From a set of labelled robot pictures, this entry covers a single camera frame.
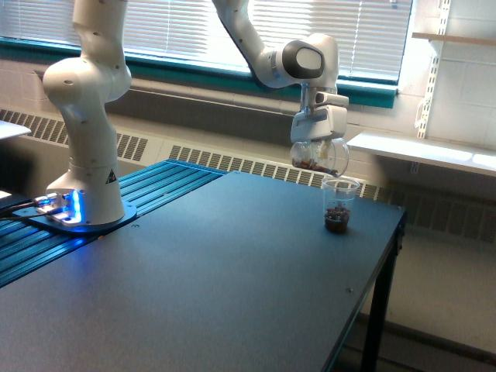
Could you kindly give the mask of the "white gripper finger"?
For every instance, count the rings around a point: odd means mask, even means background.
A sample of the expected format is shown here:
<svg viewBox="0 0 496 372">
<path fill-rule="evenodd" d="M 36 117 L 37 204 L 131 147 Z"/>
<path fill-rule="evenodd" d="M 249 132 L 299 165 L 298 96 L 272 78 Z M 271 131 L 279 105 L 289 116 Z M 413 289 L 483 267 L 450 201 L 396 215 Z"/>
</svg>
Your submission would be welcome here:
<svg viewBox="0 0 496 372">
<path fill-rule="evenodd" d="M 316 156 L 318 158 L 329 158 L 329 151 L 332 149 L 330 139 L 322 139 L 316 143 Z"/>
</svg>

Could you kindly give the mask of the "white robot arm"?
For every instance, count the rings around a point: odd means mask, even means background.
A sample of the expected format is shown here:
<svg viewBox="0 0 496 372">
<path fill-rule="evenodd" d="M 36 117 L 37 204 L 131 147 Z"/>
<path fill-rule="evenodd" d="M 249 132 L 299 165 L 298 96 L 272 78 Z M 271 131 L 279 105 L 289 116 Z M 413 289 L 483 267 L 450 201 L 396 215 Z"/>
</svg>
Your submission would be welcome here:
<svg viewBox="0 0 496 372">
<path fill-rule="evenodd" d="M 81 41 L 79 57 L 49 66 L 43 89 L 59 109 L 68 135 L 65 174 L 47 187 L 38 210 L 69 229 L 101 227 L 126 217 L 116 177 L 117 138 L 105 106 L 130 88 L 131 73 L 122 45 L 124 1 L 77 1 L 73 25 Z M 267 46 L 248 15 L 245 1 L 215 2 L 217 16 L 257 80 L 269 88 L 301 86 L 301 108 L 291 124 L 293 150 L 308 150 L 296 160 L 329 173 L 327 149 L 344 136 L 349 100 L 337 91 L 336 40 L 313 33 L 278 48 Z"/>
</svg>

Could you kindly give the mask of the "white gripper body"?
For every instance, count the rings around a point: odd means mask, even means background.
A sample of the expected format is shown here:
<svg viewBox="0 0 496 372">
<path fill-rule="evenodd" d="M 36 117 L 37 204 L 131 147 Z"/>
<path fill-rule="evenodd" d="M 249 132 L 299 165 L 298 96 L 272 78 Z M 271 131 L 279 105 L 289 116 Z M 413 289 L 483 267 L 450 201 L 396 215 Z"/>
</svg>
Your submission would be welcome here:
<svg viewBox="0 0 496 372">
<path fill-rule="evenodd" d="M 291 142 L 337 139 L 344 137 L 349 99 L 317 88 L 303 88 L 301 111 L 291 126 Z"/>
</svg>

